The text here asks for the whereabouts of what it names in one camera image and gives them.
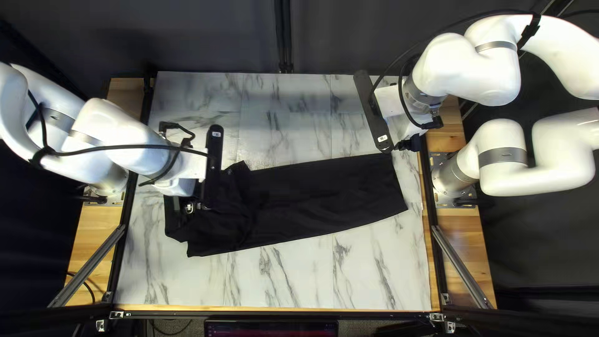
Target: white marble tile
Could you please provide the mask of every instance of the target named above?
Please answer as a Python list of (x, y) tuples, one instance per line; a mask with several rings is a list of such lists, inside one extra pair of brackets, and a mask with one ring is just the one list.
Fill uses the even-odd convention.
[(408, 210), (333, 234), (336, 308), (431, 309), (416, 154), (394, 154), (394, 166)]
[(248, 74), (242, 110), (330, 113), (329, 75)]
[(333, 158), (377, 154), (368, 122), (363, 113), (331, 114), (331, 154)]
[[(377, 78), (378, 76), (370, 76), (373, 84)], [(385, 76), (377, 88), (397, 83), (397, 78), (397, 76)], [(333, 114), (364, 113), (352, 75), (331, 75), (331, 112)]]
[(161, 71), (156, 78), (152, 113), (240, 111), (245, 74)]
[[(221, 163), (221, 168), (225, 169), (237, 162), (240, 116), (240, 112), (215, 112), (211, 110), (173, 112), (162, 110), (156, 113), (152, 112), (148, 126), (153, 130), (158, 130), (160, 121), (176, 122), (195, 133), (192, 145), (195, 149), (201, 149), (205, 147), (206, 132), (210, 125), (220, 125), (225, 130)], [(185, 137), (188, 137), (188, 135), (179, 129), (167, 131), (167, 139), (172, 142), (180, 143)]]
[(332, 236), (229, 253), (227, 306), (332, 308)]
[(331, 157), (331, 115), (242, 111), (237, 160), (252, 170)]
[(227, 254), (188, 258), (186, 251), (186, 243), (164, 234), (163, 196), (138, 187), (116, 302), (222, 305)]
[[(247, 89), (240, 89), (243, 77)], [(379, 153), (351, 89), (351, 76), (160, 73), (150, 126), (178, 122), (203, 147), (207, 128), (220, 124), (223, 167), (246, 160), (256, 170)], [(343, 95), (348, 99), (331, 113)], [(183, 134), (168, 137), (179, 141)], [(408, 211), (348, 231), (210, 257), (187, 258), (186, 243), (164, 234), (162, 197), (149, 186), (137, 188), (117, 302), (430, 309), (416, 154), (393, 156)]]

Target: gray wall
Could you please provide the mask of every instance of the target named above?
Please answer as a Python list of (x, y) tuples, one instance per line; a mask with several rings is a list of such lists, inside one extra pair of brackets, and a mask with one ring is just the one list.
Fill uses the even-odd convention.
[[(541, 10), (535, 0), (292, 1), (295, 71), (380, 74), (396, 56), (436, 30), (484, 11)], [(468, 25), (457, 27), (464, 32)]]
[(278, 70), (272, 1), (0, 1), (11, 23), (90, 96), (102, 81), (161, 70)]

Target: black cloth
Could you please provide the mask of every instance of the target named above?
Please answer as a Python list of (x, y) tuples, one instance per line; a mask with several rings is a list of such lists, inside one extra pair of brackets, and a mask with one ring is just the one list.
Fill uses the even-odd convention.
[[(221, 172), (216, 200), (187, 215), (165, 197), (165, 233), (187, 241), (189, 257), (335, 233), (407, 209), (387, 154), (256, 171), (239, 162)], [(179, 198), (179, 209), (187, 201)]]

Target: wooden table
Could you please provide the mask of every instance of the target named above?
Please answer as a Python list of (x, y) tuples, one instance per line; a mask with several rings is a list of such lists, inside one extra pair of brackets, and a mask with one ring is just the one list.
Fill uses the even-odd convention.
[[(123, 107), (132, 116), (139, 118), (141, 103), (143, 100), (142, 79), (112, 79), (108, 91), (108, 100)], [(428, 150), (434, 152), (453, 152), (462, 148), (466, 142), (461, 117), (459, 114), (458, 100), (449, 97), (441, 107), (440, 114), (443, 118), (444, 127), (438, 130), (430, 130), (426, 134)], [(424, 187), (420, 177), (420, 186), (424, 198)], [(76, 272), (83, 263), (103, 243), (106, 237), (117, 227), (120, 221), (121, 207), (83, 206), (75, 244), (71, 254), (69, 271)], [(485, 241), (478, 209), (438, 209), (438, 224), (453, 245), (456, 252), (462, 258), (474, 279), (479, 283), (481, 289), (495, 304), (491, 273), (487, 261)], [(440, 305), (437, 296), (437, 284), (435, 278), (434, 264), (432, 260), (431, 235), (428, 225), (426, 207), (423, 211), (423, 228), (426, 240), (426, 250), (429, 265), (429, 281), (431, 287), (431, 307), (438, 311)], [(110, 264), (113, 252), (108, 253), (106, 258), (98, 265), (89, 277), (90, 286), (94, 290), (96, 301), (99, 301), (106, 291)], [(445, 272), (447, 277), (447, 289), (454, 304), (474, 306), (470, 295), (463, 285), (458, 274), (453, 269), (447, 258), (445, 260)], [(67, 305), (90, 304), (91, 297), (83, 286), (71, 298)], [(301, 309), (301, 308), (243, 308), (223, 306), (178, 306), (178, 305), (118, 305), (124, 310), (199, 310), (199, 311), (223, 311), (223, 310), (266, 310), (266, 311), (340, 311), (339, 309)], [(370, 311), (347, 309), (347, 311)]]

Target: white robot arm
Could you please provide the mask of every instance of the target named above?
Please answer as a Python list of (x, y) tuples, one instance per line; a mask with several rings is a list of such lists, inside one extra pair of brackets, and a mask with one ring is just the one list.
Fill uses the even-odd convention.
[[(435, 37), (426, 47), (402, 93), (420, 123), (434, 116), (447, 95), (487, 106), (513, 101), (520, 90), (517, 48), (532, 15), (500, 15), (472, 24), (464, 36)], [(522, 46), (553, 70), (575, 97), (599, 100), (599, 41), (577, 26), (542, 16), (538, 31)], [(394, 87), (375, 91), (382, 114), (398, 115), (406, 127), (400, 139), (426, 130), (410, 123)], [(480, 180), (483, 192), (510, 196), (577, 188), (595, 175), (592, 151), (599, 148), (597, 108), (564, 113), (533, 127), (536, 166), (528, 167), (524, 134), (518, 123), (494, 119), (483, 124), (471, 141), (436, 167), (432, 181), (438, 192), (460, 197)]]
[[(25, 160), (31, 160), (44, 147), (40, 121), (34, 120), (26, 128), (25, 121), (34, 111), (28, 91), (40, 104), (48, 146), (57, 152), (99, 146), (172, 146), (107, 100), (92, 98), (84, 103), (27, 68), (0, 63), (0, 135)], [(173, 153), (155, 148), (116, 149), (68, 157), (46, 155), (40, 164), (57, 174), (88, 183), (99, 195), (112, 195), (124, 189), (126, 170), (154, 178), (170, 165)], [(195, 182), (204, 178), (206, 165), (206, 157), (181, 152), (173, 166), (153, 186), (165, 195), (190, 196)]]

